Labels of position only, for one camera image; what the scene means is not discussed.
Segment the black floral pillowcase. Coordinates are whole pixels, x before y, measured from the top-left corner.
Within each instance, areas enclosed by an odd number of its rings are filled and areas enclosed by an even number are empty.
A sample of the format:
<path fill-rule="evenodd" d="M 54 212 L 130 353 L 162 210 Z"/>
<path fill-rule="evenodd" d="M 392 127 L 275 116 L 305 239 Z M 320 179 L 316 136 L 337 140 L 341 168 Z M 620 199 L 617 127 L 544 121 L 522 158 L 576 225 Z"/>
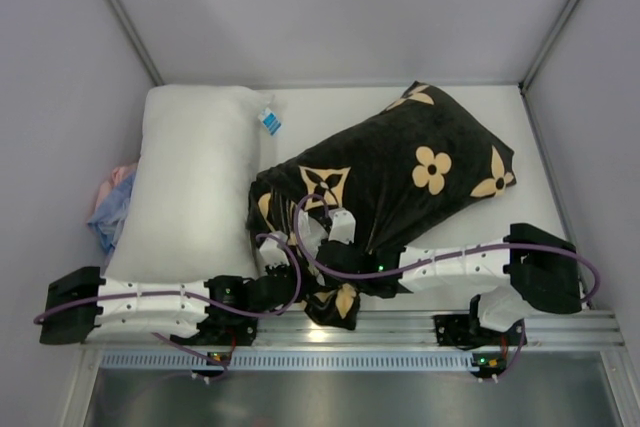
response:
<path fill-rule="evenodd" d="M 380 113 L 257 174 L 248 194 L 253 235 L 283 232 L 294 212 L 324 207 L 356 220 L 360 255 L 393 251 L 516 184 L 514 151 L 443 90 L 414 82 Z"/>

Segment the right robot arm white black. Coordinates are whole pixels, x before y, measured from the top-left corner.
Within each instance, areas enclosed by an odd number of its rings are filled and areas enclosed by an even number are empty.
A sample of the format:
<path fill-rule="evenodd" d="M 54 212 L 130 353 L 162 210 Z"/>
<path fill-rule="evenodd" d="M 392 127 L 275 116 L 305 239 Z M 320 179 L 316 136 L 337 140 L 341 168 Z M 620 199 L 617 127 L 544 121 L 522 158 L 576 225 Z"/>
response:
<path fill-rule="evenodd" d="M 527 223 L 511 225 L 497 241 L 459 248 L 405 246 L 367 253 L 329 238 L 314 264 L 373 297 L 439 288 L 467 292 L 473 325 L 495 332 L 537 313 L 576 314 L 583 305 L 574 245 Z"/>

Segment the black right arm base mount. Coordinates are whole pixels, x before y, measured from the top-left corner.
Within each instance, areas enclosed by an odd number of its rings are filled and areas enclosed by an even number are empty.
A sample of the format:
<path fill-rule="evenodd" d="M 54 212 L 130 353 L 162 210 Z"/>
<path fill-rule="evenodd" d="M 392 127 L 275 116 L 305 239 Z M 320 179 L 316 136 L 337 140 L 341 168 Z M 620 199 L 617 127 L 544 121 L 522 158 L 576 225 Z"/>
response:
<path fill-rule="evenodd" d="M 436 315 L 433 321 L 437 344 L 459 350 L 517 346 L 524 328 L 524 321 L 520 320 L 506 332 L 498 332 L 480 327 L 469 314 Z"/>

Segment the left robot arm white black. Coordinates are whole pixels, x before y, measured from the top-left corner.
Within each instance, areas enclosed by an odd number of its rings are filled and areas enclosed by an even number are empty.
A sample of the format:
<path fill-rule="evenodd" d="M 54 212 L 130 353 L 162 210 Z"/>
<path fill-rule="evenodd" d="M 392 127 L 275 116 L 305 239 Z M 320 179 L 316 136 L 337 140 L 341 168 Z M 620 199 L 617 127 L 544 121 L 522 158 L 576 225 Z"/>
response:
<path fill-rule="evenodd" d="M 301 286 L 298 268 L 284 264 L 256 279 L 177 284 L 118 281 L 87 266 L 49 285 L 34 323 L 44 345 L 135 343 L 159 334 L 182 346 L 249 346 L 259 319 L 285 312 Z"/>

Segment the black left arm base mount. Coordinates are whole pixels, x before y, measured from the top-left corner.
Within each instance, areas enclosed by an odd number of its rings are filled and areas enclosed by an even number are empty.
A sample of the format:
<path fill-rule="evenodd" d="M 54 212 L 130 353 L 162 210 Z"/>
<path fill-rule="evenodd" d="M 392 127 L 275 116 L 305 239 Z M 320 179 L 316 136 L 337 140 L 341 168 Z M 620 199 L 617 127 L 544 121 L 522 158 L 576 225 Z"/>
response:
<path fill-rule="evenodd" d="M 257 335 L 258 321 L 242 317 L 233 323 L 204 321 L 192 338 L 194 345 L 251 346 Z"/>

